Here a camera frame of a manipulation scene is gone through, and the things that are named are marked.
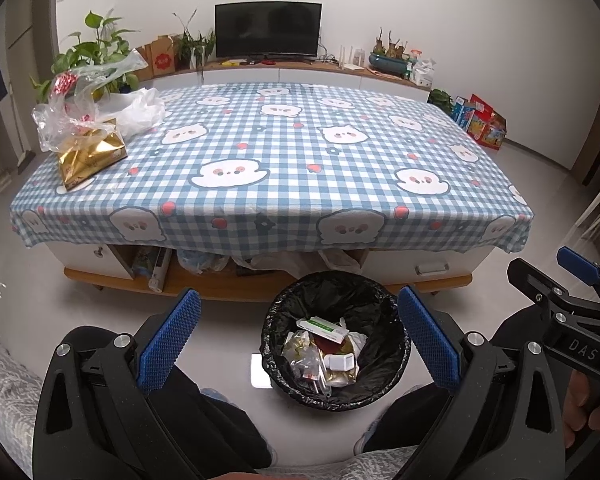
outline black tv screen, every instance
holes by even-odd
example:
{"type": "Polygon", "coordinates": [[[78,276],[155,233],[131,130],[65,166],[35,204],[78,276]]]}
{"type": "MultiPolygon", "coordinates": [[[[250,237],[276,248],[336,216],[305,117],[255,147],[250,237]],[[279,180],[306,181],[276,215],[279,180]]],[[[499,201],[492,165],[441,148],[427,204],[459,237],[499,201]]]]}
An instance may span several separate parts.
{"type": "Polygon", "coordinates": [[[318,54],[322,4],[243,2],[216,5],[216,56],[318,54]]]}

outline trash can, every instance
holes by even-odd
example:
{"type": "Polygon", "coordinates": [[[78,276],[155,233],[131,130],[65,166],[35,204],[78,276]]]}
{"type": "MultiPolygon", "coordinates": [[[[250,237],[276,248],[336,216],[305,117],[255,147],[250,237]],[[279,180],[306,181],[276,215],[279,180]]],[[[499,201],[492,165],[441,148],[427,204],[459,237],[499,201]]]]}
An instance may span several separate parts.
{"type": "Polygon", "coordinates": [[[382,285],[363,276],[330,270],[309,274],[280,292],[262,328],[262,366],[284,392],[318,410],[345,412],[375,402],[393,388],[407,365],[411,339],[397,313],[397,301],[382,285]],[[367,336],[358,357],[355,384],[333,388],[331,397],[296,383],[282,355],[286,336],[299,328],[296,321],[318,316],[367,336]]]}

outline screw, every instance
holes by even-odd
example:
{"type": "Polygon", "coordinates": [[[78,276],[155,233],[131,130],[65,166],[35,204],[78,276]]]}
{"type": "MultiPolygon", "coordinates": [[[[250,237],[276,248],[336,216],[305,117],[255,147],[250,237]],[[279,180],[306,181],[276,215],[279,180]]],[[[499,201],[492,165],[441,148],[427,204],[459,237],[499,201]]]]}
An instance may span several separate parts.
{"type": "Polygon", "coordinates": [[[535,341],[532,341],[526,347],[529,348],[529,351],[534,355],[538,355],[540,352],[542,352],[542,348],[535,341]]]}
{"type": "Polygon", "coordinates": [[[480,346],[484,343],[484,338],[482,334],[478,334],[477,332],[471,332],[467,335],[467,341],[474,346],[480,346]]]}
{"type": "Polygon", "coordinates": [[[62,343],[60,346],[58,346],[58,348],[56,348],[56,354],[59,356],[67,355],[69,350],[71,350],[69,343],[62,343]]]}
{"type": "Polygon", "coordinates": [[[131,343],[131,338],[127,334],[120,334],[113,340],[113,345],[116,348],[124,348],[129,343],[131,343]]]}

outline blue and white checkered tablecloth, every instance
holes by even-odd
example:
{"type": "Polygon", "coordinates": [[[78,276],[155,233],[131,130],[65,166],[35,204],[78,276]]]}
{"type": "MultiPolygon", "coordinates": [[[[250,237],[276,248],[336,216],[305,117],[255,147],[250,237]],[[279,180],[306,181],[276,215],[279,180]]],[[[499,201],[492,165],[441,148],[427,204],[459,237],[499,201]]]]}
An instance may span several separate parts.
{"type": "Polygon", "coordinates": [[[520,251],[533,212],[438,108],[308,84],[163,92],[158,128],[66,192],[50,156],[11,204],[28,246],[147,244],[248,258],[385,248],[520,251]]]}

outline blue textured pad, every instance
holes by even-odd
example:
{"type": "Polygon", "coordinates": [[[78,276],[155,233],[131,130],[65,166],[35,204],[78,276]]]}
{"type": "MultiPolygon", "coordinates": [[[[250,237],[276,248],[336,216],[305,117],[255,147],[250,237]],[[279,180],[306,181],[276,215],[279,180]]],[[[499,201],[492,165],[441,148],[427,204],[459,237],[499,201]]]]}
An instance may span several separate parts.
{"type": "Polygon", "coordinates": [[[398,315],[437,386],[454,393],[460,386],[460,361],[426,307],[405,286],[398,294],[398,315]]]}
{"type": "Polygon", "coordinates": [[[139,360],[138,388],[145,395],[164,386],[176,359],[198,324],[200,295],[187,292],[158,329],[139,360]]]}
{"type": "Polygon", "coordinates": [[[586,258],[568,247],[558,249],[558,265],[567,269],[581,282],[589,286],[600,283],[600,270],[586,258]]]}

